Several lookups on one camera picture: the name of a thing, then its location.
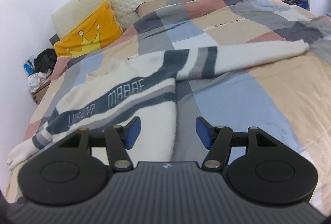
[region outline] silver bolt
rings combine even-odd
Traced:
[[[210,169],[219,168],[221,166],[221,163],[217,160],[208,160],[205,161],[205,166]]]
[[[114,165],[116,168],[119,168],[119,169],[124,169],[124,168],[128,168],[130,166],[130,162],[127,161],[127,160],[118,160],[118,161],[115,161]]]

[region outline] bedspread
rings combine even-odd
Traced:
[[[201,163],[207,150],[195,133],[194,121],[203,116],[213,125],[234,131],[259,126],[312,161],[319,184],[311,202],[324,214],[331,213],[330,35],[330,18],[279,0],[195,0],[159,8],[103,50],[58,59],[25,144],[11,152],[8,164],[14,168],[56,136],[55,141],[81,125],[99,130],[107,124],[126,123],[133,116],[142,118],[141,135],[129,151],[133,161]],[[306,43],[310,52],[289,59],[301,54]],[[162,87],[151,90],[155,85],[139,82],[164,66],[172,71],[166,72]],[[93,100],[104,95],[106,107],[115,102],[141,104],[146,101],[143,96],[159,96],[156,91],[173,94],[146,105],[147,114],[146,107],[138,107],[114,120],[114,111],[92,106]],[[132,93],[142,99],[137,101]],[[61,124],[58,119],[67,111]],[[102,118],[84,122],[97,112]],[[144,125],[147,117],[164,130],[159,136],[152,135],[155,125]],[[151,143],[160,143],[156,151],[148,151]],[[232,159],[242,155],[240,150],[233,152]],[[11,202],[20,196],[16,176],[23,163],[14,169],[7,189]]]

